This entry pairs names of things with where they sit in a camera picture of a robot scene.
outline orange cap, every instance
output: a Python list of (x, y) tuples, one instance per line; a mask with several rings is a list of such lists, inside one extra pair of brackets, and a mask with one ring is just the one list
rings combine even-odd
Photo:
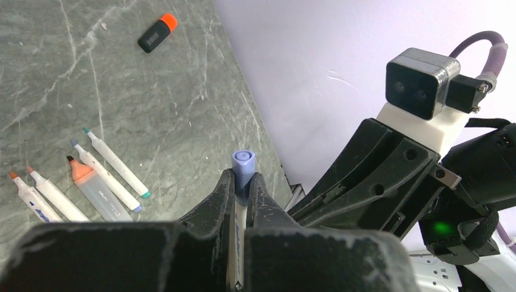
[(70, 163), (70, 166), (72, 167), (72, 179), (74, 181), (82, 178), (83, 176), (85, 176), (93, 171), (93, 169), (91, 167), (79, 163), (72, 156), (67, 156), (66, 158), (68, 158), (68, 162)]
[(18, 175), (14, 172), (9, 172), (9, 175), (11, 176), (12, 179), (15, 179), (18, 177)]
[(165, 24), (167, 24), (167, 26), (170, 29), (170, 32), (172, 32), (177, 26), (177, 19), (170, 13), (165, 13), (165, 15), (163, 15), (160, 19)]

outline green light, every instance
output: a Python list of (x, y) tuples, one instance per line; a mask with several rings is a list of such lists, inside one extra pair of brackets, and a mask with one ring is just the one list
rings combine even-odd
[(448, 223), (437, 222), (434, 224), (434, 231), (441, 235), (450, 234), (453, 233), (453, 226)]

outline black bracket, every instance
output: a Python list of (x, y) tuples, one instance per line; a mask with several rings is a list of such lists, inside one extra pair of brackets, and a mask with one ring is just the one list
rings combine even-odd
[(288, 213), (302, 226), (376, 229), (403, 238), (460, 178), (439, 154), (374, 119), (362, 121), (312, 191)]
[[(226, 284), (233, 197), (234, 175), (224, 170), (178, 221), (37, 226), (13, 250), (0, 291), (234, 291)], [(244, 291), (418, 291), (394, 236), (301, 228), (259, 173), (249, 197)]]

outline orange eraser cap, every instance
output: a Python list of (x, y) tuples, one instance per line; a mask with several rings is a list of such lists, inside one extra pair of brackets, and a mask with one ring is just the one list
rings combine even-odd
[(165, 13), (165, 15), (163, 15), (160, 19), (167, 24), (170, 32), (172, 32), (177, 26), (177, 19), (170, 13)]

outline orange highlighter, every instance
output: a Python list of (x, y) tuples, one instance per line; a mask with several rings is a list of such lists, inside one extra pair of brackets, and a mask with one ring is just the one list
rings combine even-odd
[(79, 163), (72, 156), (66, 158), (72, 167), (72, 179), (75, 185), (99, 211), (102, 218), (106, 221), (133, 221), (95, 170)]
[(138, 40), (138, 45), (146, 52), (150, 53), (176, 28), (177, 20), (166, 13), (155, 22)]

